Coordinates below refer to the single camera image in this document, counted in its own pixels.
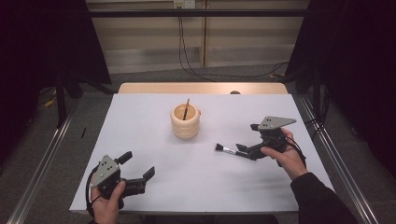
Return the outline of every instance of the brush bristles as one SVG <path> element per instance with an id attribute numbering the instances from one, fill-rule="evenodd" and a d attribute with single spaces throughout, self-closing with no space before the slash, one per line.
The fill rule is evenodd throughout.
<path id="1" fill-rule="evenodd" d="M 222 151 L 222 150 L 223 150 L 223 146 L 218 143 L 216 145 L 216 151 Z"/>

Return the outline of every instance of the wall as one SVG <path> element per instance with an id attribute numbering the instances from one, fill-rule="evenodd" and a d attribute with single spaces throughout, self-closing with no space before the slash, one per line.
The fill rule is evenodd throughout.
<path id="1" fill-rule="evenodd" d="M 196 0 L 196 8 L 304 9 L 308 0 Z M 89 9 L 171 9 L 173 1 L 87 0 Z M 178 69 L 178 18 L 93 18 L 110 74 Z M 303 18 L 182 18 L 191 67 L 286 62 Z"/>

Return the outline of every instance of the white table surface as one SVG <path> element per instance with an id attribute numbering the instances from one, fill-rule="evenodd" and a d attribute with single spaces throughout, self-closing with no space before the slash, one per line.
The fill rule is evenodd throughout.
<path id="1" fill-rule="evenodd" d="M 170 112 L 190 103 L 201 111 L 200 132 L 191 140 L 172 133 Z M 265 116 L 297 119 L 285 126 L 306 156 L 312 171 L 326 186 L 332 184 L 289 94 L 115 94 L 102 131 L 75 199 L 70 206 L 84 213 L 88 174 L 107 154 L 116 159 L 127 151 L 134 157 L 124 163 L 121 177 L 140 178 L 151 166 L 156 174 L 146 193 L 124 199 L 124 212 L 140 214 L 250 214 L 297 211 L 290 179 L 276 161 L 250 161 L 215 151 L 216 143 L 236 149 L 261 142 L 250 124 Z"/>

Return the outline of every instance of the silver triangular plate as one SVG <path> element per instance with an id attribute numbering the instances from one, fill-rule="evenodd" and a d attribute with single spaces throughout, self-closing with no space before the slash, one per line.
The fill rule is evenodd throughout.
<path id="1" fill-rule="evenodd" d="M 98 186 L 119 169 L 120 167 L 109 156 L 105 155 L 99 163 L 98 170 L 92 178 L 91 189 Z"/>
<path id="2" fill-rule="evenodd" d="M 285 119 L 285 118 L 267 116 L 259 125 L 259 131 L 277 129 L 285 125 L 294 123 L 296 121 L 297 121 L 296 119 Z"/>

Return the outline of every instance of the hand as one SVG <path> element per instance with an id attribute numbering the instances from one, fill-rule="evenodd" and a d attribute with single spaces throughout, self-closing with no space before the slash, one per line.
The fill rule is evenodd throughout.
<path id="1" fill-rule="evenodd" d="M 293 134 L 283 128 L 282 132 L 288 137 L 288 142 L 294 145 L 294 142 L 291 140 L 293 139 Z M 261 151 L 272 159 L 276 159 L 277 161 L 279 161 L 279 163 L 282 164 L 283 169 L 285 169 L 291 180 L 296 179 L 300 175 L 308 173 L 303 162 L 301 161 L 298 152 L 292 146 L 288 145 L 285 152 L 283 153 L 275 151 L 270 147 L 262 147 Z"/>
<path id="2" fill-rule="evenodd" d="M 119 221 L 119 198 L 125 189 L 125 181 L 121 181 L 113 190 L 109 200 L 102 197 L 98 187 L 91 190 L 92 208 L 95 213 L 95 221 L 100 224 L 115 224 Z"/>

